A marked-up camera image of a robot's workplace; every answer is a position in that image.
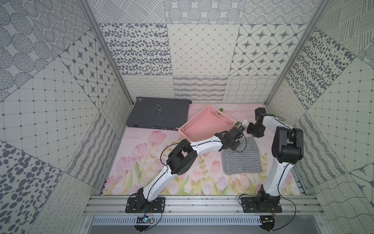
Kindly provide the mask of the grey striped square dishcloth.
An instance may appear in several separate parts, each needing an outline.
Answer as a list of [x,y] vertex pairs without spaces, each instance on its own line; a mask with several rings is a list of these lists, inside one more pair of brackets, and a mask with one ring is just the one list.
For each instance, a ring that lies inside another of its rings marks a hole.
[[228,175],[261,173],[260,154],[254,137],[246,137],[236,151],[226,149],[222,155],[223,172]]

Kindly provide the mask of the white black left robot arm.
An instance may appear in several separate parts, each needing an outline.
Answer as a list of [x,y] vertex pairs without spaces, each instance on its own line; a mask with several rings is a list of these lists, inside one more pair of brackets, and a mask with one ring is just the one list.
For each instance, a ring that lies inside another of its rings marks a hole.
[[229,131],[216,133],[211,138],[202,141],[189,142],[184,139],[175,145],[175,148],[169,153],[162,171],[149,185],[137,191],[135,198],[140,211],[147,211],[163,188],[176,176],[185,174],[198,156],[226,149],[236,150],[240,145],[239,139],[243,136],[243,131],[243,126],[234,126]]

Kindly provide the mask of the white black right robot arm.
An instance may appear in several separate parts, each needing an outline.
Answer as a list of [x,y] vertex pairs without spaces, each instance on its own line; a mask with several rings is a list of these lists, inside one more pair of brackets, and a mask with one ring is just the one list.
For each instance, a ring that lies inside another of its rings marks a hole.
[[266,182],[257,193],[256,205],[262,209],[275,208],[281,199],[281,189],[292,167],[303,158],[303,130],[284,124],[277,116],[257,113],[256,122],[250,123],[247,133],[260,138],[265,130],[274,133],[271,147],[274,162]]

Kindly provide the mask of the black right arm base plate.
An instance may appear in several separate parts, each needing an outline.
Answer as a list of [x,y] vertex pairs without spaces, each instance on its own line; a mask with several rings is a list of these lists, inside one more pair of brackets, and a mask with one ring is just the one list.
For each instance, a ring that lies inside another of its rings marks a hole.
[[280,196],[257,199],[254,197],[242,197],[240,203],[244,213],[282,213]]

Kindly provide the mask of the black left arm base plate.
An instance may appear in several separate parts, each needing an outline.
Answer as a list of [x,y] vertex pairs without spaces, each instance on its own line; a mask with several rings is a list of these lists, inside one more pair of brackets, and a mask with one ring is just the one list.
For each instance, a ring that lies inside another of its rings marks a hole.
[[125,213],[164,213],[165,197],[157,197],[151,202],[138,201],[136,197],[128,198]]

